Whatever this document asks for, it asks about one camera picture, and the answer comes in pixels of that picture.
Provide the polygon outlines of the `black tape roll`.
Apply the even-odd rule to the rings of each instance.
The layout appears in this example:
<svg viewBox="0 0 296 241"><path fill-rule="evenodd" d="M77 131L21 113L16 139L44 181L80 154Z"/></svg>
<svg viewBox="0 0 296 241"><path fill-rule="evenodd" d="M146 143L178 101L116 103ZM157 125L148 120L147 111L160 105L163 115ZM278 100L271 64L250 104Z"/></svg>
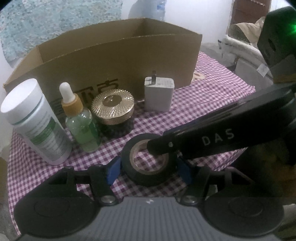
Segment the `black tape roll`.
<svg viewBox="0 0 296 241"><path fill-rule="evenodd" d="M121 151L122 169L137 185L157 186L177 172L176 156L173 153L158 156L149 153L148 142L158 137L154 133L137 135L127 141Z"/></svg>

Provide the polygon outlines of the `green dropper bottle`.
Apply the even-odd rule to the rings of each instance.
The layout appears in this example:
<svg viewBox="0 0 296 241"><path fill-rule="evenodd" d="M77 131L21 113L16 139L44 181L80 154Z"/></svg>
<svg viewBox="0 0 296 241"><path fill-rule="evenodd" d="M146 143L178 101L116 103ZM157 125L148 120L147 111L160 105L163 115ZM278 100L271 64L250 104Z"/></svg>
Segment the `green dropper bottle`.
<svg viewBox="0 0 296 241"><path fill-rule="evenodd" d="M72 91L69 83L61 83L59 91L62 95L62 108L66 114L65 125L72 137L83 151L95 152L101 144L101 137L91 111L84 107L80 97Z"/></svg>

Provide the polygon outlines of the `white power adapter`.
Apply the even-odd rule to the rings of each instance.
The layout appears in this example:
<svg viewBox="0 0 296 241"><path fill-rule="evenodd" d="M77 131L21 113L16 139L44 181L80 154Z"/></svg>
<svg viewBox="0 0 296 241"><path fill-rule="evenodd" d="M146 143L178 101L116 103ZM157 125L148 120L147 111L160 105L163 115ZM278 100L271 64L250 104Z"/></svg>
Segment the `white power adapter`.
<svg viewBox="0 0 296 241"><path fill-rule="evenodd" d="M168 112L171 108L174 80L157 77L156 71L144 80L144 109L146 111Z"/></svg>

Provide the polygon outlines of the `gold lid cosmetic jar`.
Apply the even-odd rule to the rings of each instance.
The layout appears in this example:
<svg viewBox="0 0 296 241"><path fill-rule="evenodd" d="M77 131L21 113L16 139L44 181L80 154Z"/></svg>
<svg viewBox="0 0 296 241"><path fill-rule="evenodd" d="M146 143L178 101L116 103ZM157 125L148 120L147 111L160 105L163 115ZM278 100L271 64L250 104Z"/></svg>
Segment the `gold lid cosmetic jar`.
<svg viewBox="0 0 296 241"><path fill-rule="evenodd" d="M133 129L134 98L123 89L110 89L96 96L91 104L100 131L107 138L121 138Z"/></svg>

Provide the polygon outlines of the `purple checkered tablecloth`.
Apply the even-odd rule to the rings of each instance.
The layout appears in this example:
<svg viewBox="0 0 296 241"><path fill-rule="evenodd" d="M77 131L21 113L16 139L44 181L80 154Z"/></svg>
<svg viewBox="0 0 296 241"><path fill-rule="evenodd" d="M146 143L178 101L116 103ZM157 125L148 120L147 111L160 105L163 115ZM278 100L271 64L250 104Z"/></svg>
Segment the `purple checkered tablecloth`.
<svg viewBox="0 0 296 241"><path fill-rule="evenodd" d="M245 83L203 52L199 53L195 71L203 74L205 78L175 90L170 112L147 113L144 111L144 101L139 101L134 109L134 129L128 135L113 140L103 138L99 149L93 153L83 152L79 146L73 145L71 155L59 166L51 166L44 162L20 135L13 131L8 162L8 203L18 236L21 232L13 216L16 203L64 166L85 170L94 164L105 165L115 156L119 156L125 143L136 135L141 133L162 135L166 130L188 123L255 92L253 86ZM197 158L193 163L208 166L213 170L221 170L233 163L243 151L244 149ZM184 187L184 182L177 175L173 175L162 185L146 188L135 185L126 174L122 173L111 188L118 198L122 198L125 196L173 196Z"/></svg>

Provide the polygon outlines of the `beige jacket pile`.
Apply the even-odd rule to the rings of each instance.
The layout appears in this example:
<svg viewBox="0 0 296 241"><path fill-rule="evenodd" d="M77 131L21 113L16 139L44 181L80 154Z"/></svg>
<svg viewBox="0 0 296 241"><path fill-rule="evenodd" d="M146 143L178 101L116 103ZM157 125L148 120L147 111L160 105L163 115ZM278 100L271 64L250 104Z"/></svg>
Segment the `beige jacket pile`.
<svg viewBox="0 0 296 241"><path fill-rule="evenodd" d="M257 47L264 21L263 16L255 23L232 24L218 41L222 56L234 57L234 73L257 91L273 85L273 76Z"/></svg>

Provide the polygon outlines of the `white supplement bottle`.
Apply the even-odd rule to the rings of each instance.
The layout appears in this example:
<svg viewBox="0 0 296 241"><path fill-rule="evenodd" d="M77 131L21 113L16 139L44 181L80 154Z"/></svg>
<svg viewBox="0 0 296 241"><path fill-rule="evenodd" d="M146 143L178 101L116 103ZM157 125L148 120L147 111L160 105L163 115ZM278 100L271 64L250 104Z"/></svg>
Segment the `white supplement bottle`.
<svg viewBox="0 0 296 241"><path fill-rule="evenodd" d="M4 98L1 113L25 142L50 165L60 165L72 143L35 78L17 85Z"/></svg>

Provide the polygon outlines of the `large cardboard box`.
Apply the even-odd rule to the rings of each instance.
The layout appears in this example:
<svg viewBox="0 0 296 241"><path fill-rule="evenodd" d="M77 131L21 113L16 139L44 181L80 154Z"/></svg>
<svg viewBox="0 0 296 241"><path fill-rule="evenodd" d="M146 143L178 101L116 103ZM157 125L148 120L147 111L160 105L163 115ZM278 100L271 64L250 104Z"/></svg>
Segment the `large cardboard box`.
<svg viewBox="0 0 296 241"><path fill-rule="evenodd" d="M6 92L35 78L52 108L60 107L59 85L68 82L85 105L108 89L144 97L144 80L156 73L175 88L193 78L202 35L148 18L71 30L36 46L4 84Z"/></svg>

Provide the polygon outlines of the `brown wooden door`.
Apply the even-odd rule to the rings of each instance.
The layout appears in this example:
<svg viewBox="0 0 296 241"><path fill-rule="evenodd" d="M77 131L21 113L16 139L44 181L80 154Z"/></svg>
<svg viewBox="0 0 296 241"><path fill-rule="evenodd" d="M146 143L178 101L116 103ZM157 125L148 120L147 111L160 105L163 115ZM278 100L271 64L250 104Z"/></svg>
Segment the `brown wooden door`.
<svg viewBox="0 0 296 241"><path fill-rule="evenodd" d="M232 8L230 24L256 23L266 16L271 0L235 0Z"/></svg>

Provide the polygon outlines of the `blue water jug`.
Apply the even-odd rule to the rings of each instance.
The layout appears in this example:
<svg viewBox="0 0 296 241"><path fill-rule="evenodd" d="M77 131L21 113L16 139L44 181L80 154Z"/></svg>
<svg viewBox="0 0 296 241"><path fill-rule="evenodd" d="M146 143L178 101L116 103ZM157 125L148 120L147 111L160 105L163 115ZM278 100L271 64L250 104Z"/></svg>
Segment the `blue water jug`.
<svg viewBox="0 0 296 241"><path fill-rule="evenodd" d="M128 14L129 19L149 18L158 21L165 20L167 1L138 0Z"/></svg>

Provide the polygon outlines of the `teal floral hanging cloth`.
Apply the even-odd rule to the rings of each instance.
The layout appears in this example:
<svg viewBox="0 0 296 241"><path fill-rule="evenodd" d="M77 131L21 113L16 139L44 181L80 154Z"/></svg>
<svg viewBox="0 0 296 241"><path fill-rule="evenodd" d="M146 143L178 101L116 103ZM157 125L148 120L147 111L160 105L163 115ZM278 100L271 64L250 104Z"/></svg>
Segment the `teal floral hanging cloth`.
<svg viewBox="0 0 296 241"><path fill-rule="evenodd" d="M11 1L1 10L1 45L11 66L34 47L59 35L119 20L122 1Z"/></svg>

